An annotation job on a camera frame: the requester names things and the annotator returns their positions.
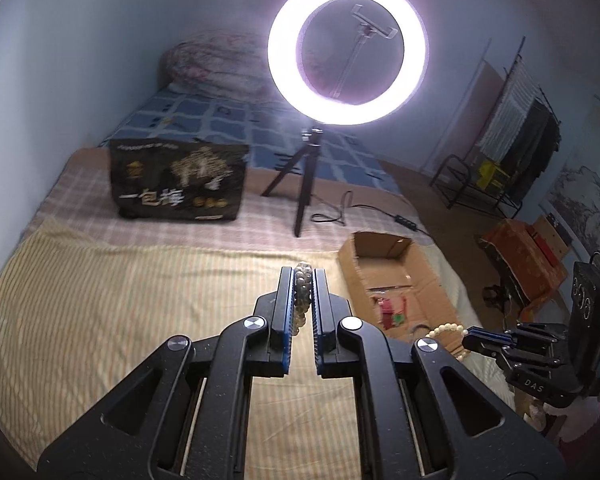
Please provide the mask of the yellow box on rack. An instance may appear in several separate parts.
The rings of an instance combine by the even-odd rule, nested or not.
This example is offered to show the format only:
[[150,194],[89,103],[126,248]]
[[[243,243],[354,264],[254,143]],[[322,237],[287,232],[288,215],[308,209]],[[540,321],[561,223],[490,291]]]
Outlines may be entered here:
[[505,191],[509,175],[496,162],[485,159],[478,168],[476,185],[488,194],[498,194]]

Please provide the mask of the folded floral quilt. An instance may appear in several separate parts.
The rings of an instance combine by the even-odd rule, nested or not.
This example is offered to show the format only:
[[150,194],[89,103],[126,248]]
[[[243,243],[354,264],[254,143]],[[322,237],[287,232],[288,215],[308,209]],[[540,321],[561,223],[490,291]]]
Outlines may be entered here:
[[249,32],[196,32],[167,50],[162,66],[176,92],[256,104],[279,100],[266,40]]

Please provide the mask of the phone holder clip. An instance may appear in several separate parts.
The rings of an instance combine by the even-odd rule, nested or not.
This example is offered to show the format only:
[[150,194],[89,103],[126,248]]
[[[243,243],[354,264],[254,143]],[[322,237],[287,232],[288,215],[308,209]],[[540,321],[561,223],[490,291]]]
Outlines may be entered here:
[[340,98],[344,83],[349,77],[353,64],[360,54],[362,47],[366,42],[373,38],[373,36],[379,36],[387,40],[393,39],[398,30],[394,27],[382,27],[375,23],[373,20],[364,15],[362,10],[362,4],[355,4],[352,6],[351,15],[358,21],[358,36],[356,37],[354,46],[350,51],[347,61],[344,63],[343,69],[337,78],[336,84],[332,91],[329,93],[329,97],[334,100]]

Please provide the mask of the black printed snack bag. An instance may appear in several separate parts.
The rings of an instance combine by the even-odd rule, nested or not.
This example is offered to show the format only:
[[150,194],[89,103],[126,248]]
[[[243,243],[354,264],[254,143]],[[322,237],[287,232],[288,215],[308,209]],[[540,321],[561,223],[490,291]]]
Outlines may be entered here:
[[245,144],[114,139],[111,197],[125,219],[233,221],[246,180]]

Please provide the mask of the open cardboard box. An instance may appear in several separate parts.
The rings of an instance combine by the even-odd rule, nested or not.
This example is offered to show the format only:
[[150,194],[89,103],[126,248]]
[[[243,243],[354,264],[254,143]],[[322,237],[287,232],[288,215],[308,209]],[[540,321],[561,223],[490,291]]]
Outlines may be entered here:
[[414,240],[355,232],[340,247],[338,262],[352,312],[386,336],[412,342],[441,325],[460,325],[450,298]]

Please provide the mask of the black clothes rack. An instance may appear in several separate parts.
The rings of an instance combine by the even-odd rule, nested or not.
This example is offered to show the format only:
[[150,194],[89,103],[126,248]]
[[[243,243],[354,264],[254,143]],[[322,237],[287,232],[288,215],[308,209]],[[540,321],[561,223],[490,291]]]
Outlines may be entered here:
[[[491,218],[515,218],[524,196],[558,151],[560,120],[522,55],[499,73],[482,58],[425,167],[446,209],[465,208]],[[496,162],[509,181],[492,195],[478,188],[478,168]]]

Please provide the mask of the plaid beige bed sheet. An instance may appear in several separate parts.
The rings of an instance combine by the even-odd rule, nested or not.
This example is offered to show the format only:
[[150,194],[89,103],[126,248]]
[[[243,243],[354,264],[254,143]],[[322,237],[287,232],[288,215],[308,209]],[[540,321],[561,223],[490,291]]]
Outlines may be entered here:
[[262,192],[275,172],[249,168],[242,204],[234,221],[126,220],[111,198],[109,152],[74,152],[27,227],[33,233],[45,219],[113,245],[178,245],[256,252],[336,252],[353,232],[402,235],[421,245],[434,239],[414,206],[403,196],[347,183],[317,179],[301,235],[294,218],[301,178],[286,177],[271,196]]

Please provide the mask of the yellow striped cloth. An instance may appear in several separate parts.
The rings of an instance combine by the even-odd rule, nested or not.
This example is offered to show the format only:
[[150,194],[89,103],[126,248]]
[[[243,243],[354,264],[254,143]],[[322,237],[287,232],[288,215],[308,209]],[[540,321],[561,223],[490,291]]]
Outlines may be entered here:
[[[34,466],[42,451],[176,334],[217,335],[307,261],[339,296],[334,252],[229,252],[114,246],[47,220],[0,273],[0,428]],[[350,380],[324,380],[312,332],[292,342],[289,374],[253,384],[250,479],[355,479],[358,434]]]

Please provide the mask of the blue checkered bedspread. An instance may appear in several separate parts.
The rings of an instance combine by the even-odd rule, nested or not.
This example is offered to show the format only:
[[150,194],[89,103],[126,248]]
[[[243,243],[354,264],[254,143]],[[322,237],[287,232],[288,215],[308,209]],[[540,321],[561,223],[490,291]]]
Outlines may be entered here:
[[[112,139],[165,138],[247,144],[248,165],[279,170],[302,148],[311,121],[286,103],[252,104],[162,89],[114,129]],[[317,177],[400,192],[362,141],[335,127],[323,129]]]

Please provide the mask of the landscape painting scroll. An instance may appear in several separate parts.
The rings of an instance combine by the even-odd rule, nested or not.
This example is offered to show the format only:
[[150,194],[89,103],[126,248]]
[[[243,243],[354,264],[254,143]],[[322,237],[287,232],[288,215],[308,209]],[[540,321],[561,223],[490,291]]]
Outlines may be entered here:
[[599,98],[593,101],[580,141],[548,191],[547,201],[586,252],[600,252]]

